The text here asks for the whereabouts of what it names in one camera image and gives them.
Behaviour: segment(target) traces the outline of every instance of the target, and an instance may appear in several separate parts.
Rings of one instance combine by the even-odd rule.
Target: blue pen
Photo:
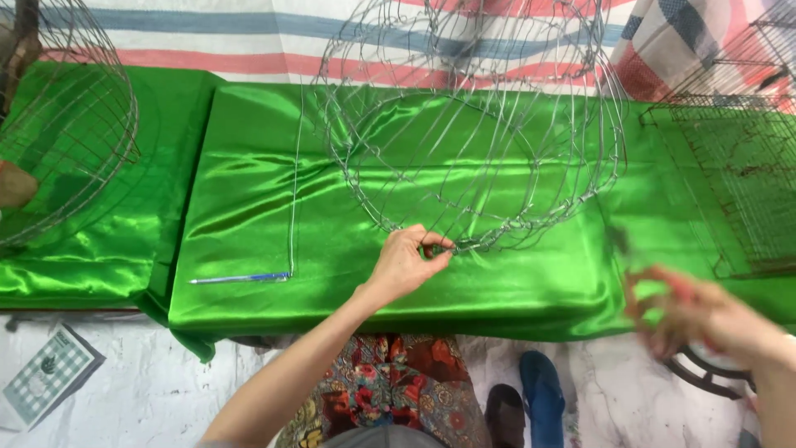
[[[188,283],[192,285],[201,285],[203,283],[222,283],[225,281],[286,281],[290,278],[291,273],[261,273],[256,275],[239,275],[235,277],[216,277],[216,278],[200,278],[191,280]]]

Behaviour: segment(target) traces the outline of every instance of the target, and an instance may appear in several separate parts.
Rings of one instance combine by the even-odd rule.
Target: green satin cloth
[[[122,166],[71,218],[0,257],[0,308],[136,305],[166,324],[185,198],[212,94],[223,81],[189,70],[127,73],[139,103],[140,160]],[[26,78],[14,104],[35,94],[37,82]]]
[[[197,352],[205,360],[213,354],[210,343],[222,337],[312,328],[367,279],[386,237],[353,199],[340,168],[313,135],[313,124],[324,120],[313,89],[227,84],[215,95],[169,310],[171,328],[209,343]],[[434,105],[442,106],[443,102]],[[705,233],[702,214],[718,219],[720,209],[710,203],[715,199],[681,132],[665,117],[658,117],[657,127],[639,123],[648,106],[629,106],[624,120],[626,172],[611,190],[585,202],[574,217],[554,226],[530,249],[457,256],[448,269],[379,311],[361,330],[539,341],[628,331],[630,322],[621,313],[619,273],[624,266],[606,239],[607,222],[625,226],[651,261],[710,278],[719,255]],[[541,115],[549,115],[554,105],[539,100],[537,107]],[[580,107],[578,100],[574,107]],[[416,110],[412,99],[382,109],[384,115],[374,120],[384,125],[372,130],[372,138],[390,138],[398,128],[394,123]],[[473,115],[462,120],[476,120],[481,114],[474,109],[463,113]],[[534,132],[527,129],[527,137],[532,139]],[[283,283],[189,284],[194,278],[288,270],[297,138],[295,277]],[[412,136],[401,138],[412,141]],[[667,145],[677,153],[677,165]],[[439,160],[451,159],[459,148],[443,143],[437,150]],[[456,179],[475,175],[479,165],[457,173]],[[363,173],[363,185],[380,187],[384,175],[375,167],[363,168]],[[693,181],[693,194],[707,205],[694,205],[685,179]],[[509,201],[517,194],[511,182],[503,182],[492,198]],[[411,207],[413,200],[411,191],[396,191],[391,206]],[[796,285],[793,279],[726,284],[778,322],[796,323],[796,302],[787,296]]]

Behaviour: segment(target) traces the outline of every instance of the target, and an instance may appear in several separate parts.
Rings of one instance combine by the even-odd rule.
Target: hand
[[[379,261],[364,285],[369,294],[378,296],[378,308],[418,289],[448,266],[453,253],[445,251],[435,257],[434,246],[455,248],[451,240],[426,230],[420,224],[390,233],[381,249]],[[420,256],[421,247],[426,260]]]
[[[636,301],[633,286],[642,280],[673,282],[689,291],[685,302],[679,294],[653,295]],[[666,359],[691,341],[708,341],[741,367],[775,356],[777,347],[788,344],[785,332],[773,322],[739,301],[717,283],[700,281],[661,266],[626,276],[626,313],[635,321],[642,342],[658,359]],[[644,313],[662,308],[664,316],[655,328],[643,320]]]

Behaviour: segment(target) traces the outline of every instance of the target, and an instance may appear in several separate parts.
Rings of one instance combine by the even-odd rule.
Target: wire mesh
[[[742,262],[716,242],[729,276],[796,271],[794,29],[776,2],[650,109],[679,125],[738,240]]]
[[[81,0],[0,0],[0,64],[0,159],[38,181],[0,210],[2,248],[77,212],[139,152],[130,81]]]
[[[600,0],[364,0],[330,40],[316,124],[382,229],[522,248],[624,168]]]

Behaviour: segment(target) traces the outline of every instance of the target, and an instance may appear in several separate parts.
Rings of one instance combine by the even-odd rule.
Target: floral skirt
[[[379,425],[422,430],[449,448],[492,445],[456,341],[386,334],[351,337],[276,446],[315,448]]]

